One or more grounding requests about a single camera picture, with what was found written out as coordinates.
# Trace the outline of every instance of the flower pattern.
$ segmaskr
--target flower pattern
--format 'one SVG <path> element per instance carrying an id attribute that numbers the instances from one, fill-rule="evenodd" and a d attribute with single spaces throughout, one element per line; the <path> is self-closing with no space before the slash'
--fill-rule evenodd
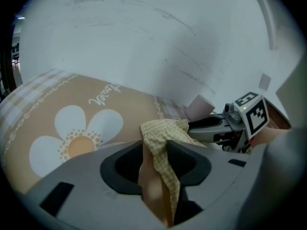
<path id="1" fill-rule="evenodd" d="M 122 127 L 123 119 L 114 110 L 99 111 L 86 127 L 83 109 L 76 105 L 66 106 L 55 116 L 55 129 L 61 139 L 51 136 L 37 138 L 30 148 L 31 168 L 35 174 L 44 177 L 73 157 L 109 146 L 105 144 Z"/>

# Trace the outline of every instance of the dotted pattern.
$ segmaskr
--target dotted pattern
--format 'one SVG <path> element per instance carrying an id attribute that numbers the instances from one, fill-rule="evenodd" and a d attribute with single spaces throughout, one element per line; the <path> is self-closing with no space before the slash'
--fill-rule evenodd
<path id="1" fill-rule="evenodd" d="M 62 163 L 64 163 L 66 160 L 70 159 L 70 156 L 68 154 L 68 150 L 69 150 L 69 144 L 77 137 L 81 137 L 81 136 L 86 136 L 89 139 L 92 140 L 94 147 L 98 148 L 99 146 L 102 145 L 103 140 L 100 139 L 100 135 L 94 133 L 94 131 L 91 131 L 90 133 L 85 133 L 85 130 L 75 130 L 73 129 L 72 132 L 68 133 L 65 141 L 62 143 L 62 146 L 59 147 L 59 154 L 60 154 L 60 159 L 62 161 Z"/>

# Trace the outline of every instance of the gingham fabric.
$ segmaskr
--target gingham fabric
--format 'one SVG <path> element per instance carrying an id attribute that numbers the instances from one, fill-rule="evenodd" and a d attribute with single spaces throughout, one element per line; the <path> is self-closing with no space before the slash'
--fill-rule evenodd
<path id="1" fill-rule="evenodd" d="M 167 160 L 167 140 L 178 140 L 205 147 L 188 136 L 188 129 L 189 125 L 186 119 L 160 119 L 141 125 L 144 143 L 153 154 L 154 168 L 168 187 L 173 219 L 179 198 L 180 182 Z"/>
<path id="2" fill-rule="evenodd" d="M 71 75 L 73 73 L 57 69 L 50 70 L 21 85 L 0 103 L 1 153 L 5 152 L 3 149 L 6 146 L 5 138 L 22 116 L 33 107 L 33 103 Z"/>

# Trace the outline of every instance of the black rubber opening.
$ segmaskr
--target black rubber opening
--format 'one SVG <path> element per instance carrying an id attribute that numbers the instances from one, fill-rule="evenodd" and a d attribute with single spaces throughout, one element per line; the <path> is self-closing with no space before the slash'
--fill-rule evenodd
<path id="1" fill-rule="evenodd" d="M 105 183 L 119 194 L 142 195 L 137 184 L 143 161 L 142 141 L 105 158 L 100 165 L 100 175 Z"/>
<path id="2" fill-rule="evenodd" d="M 205 156 L 172 140 L 167 141 L 167 158 L 180 181 L 179 200 L 174 217 L 174 225 L 177 225 L 202 211 L 197 202 L 188 199 L 185 187 L 199 185 L 210 173 L 211 163 Z"/>
<path id="3" fill-rule="evenodd" d="M 209 115 L 208 117 L 202 118 L 200 120 L 189 122 L 189 129 L 213 127 L 218 126 L 221 123 L 222 119 L 220 117 L 217 115 Z"/>
<path id="4" fill-rule="evenodd" d="M 55 217 L 73 187 L 72 184 L 60 182 L 40 204 L 41 208 Z"/>
<path id="5" fill-rule="evenodd" d="M 246 162 L 245 161 L 242 161 L 242 160 L 238 160 L 238 159 L 231 159 L 228 161 L 229 163 L 231 164 L 234 164 L 234 165 L 237 165 L 237 166 L 240 166 L 240 167 L 244 167 Z"/>

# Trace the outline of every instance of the gray plastic surface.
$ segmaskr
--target gray plastic surface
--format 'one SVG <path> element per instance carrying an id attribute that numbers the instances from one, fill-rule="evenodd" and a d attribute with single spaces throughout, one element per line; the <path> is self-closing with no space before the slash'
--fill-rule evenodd
<path id="1" fill-rule="evenodd" d="M 242 167 L 228 161 L 231 159 L 247 161 L 250 157 L 248 154 L 224 152 L 180 141 L 175 142 L 205 156 L 211 162 L 212 168 L 206 179 L 198 186 L 186 187 L 189 200 L 195 201 L 203 209 L 224 193 L 242 171 Z"/>
<path id="2" fill-rule="evenodd" d="M 214 135 L 222 133 L 232 132 L 232 128 L 229 126 L 226 119 L 222 119 L 222 123 L 218 126 L 205 127 L 205 128 L 193 128 L 188 131 L 188 135 L 198 140 L 199 142 L 214 142 Z"/>
<path id="3" fill-rule="evenodd" d="M 239 229 L 251 229 L 255 221 L 265 220 L 302 180 L 306 172 L 306 134 L 307 129 L 291 129 L 268 145 L 261 173 L 239 216 Z"/>
<path id="4" fill-rule="evenodd" d="M 57 214 L 57 219 L 84 230 L 165 229 L 139 195 L 122 195 L 105 184 L 100 176 L 104 158 L 131 143 L 86 153 L 62 164 L 39 181 L 27 197 L 40 204 L 59 182 L 74 185 Z"/>
<path id="5" fill-rule="evenodd" d="M 37 205 L 29 197 L 16 193 L 17 198 L 21 201 L 23 206 L 29 211 L 29 213 L 36 218 L 36 220 L 46 227 L 47 229 L 56 230 L 78 230 L 79 228 L 68 225 L 67 223 L 54 218 L 52 215 L 42 210 L 39 205 Z"/>
<path id="6" fill-rule="evenodd" d="M 234 152 L 238 152 L 239 149 L 244 149 L 249 145 L 250 141 L 248 140 L 248 136 L 246 133 L 246 130 L 243 130 L 242 135 L 239 139 L 238 144 L 236 145 L 235 149 L 233 150 Z"/>
<path id="7" fill-rule="evenodd" d="M 75 157 L 39 181 L 27 199 L 39 205 L 59 182 L 74 185 L 57 214 L 57 219 L 80 229 L 165 229 L 138 195 L 121 195 L 102 180 L 99 167 L 104 158 L 132 143 Z M 233 229 L 239 211 L 256 178 L 264 146 L 252 155 L 224 152 L 190 145 L 185 146 L 206 156 L 212 170 L 198 186 L 186 187 L 189 200 L 203 211 L 174 229 Z M 230 159 L 246 161 L 245 167 L 228 163 Z"/>
<path id="8" fill-rule="evenodd" d="M 238 124 L 236 123 L 237 120 L 234 120 L 232 118 L 232 115 L 234 115 L 234 113 L 237 113 L 237 115 L 239 116 L 238 119 L 240 120 L 240 123 Z M 233 111 L 233 112 L 228 113 L 228 112 L 225 112 L 225 110 L 223 110 L 222 115 L 224 116 L 224 118 L 227 120 L 228 124 L 234 131 L 240 131 L 242 129 L 245 129 L 245 124 L 243 123 L 239 112 Z"/>
<path id="9" fill-rule="evenodd" d="M 193 145 L 188 146 L 190 149 L 195 149 Z M 201 190 L 191 190 L 192 187 L 187 187 L 189 199 L 194 199 L 196 202 L 202 202 L 203 211 L 195 217 L 181 223 L 174 227 L 176 230 L 186 229 L 206 229 L 206 230 L 234 230 L 237 228 L 236 221 L 240 210 L 249 195 L 255 179 L 257 177 L 261 160 L 265 151 L 266 145 L 259 145 L 253 150 L 249 156 L 248 161 L 237 178 L 231 182 L 226 190 L 218 196 L 214 195 L 215 200 L 208 200 L 203 198 L 207 194 Z"/>

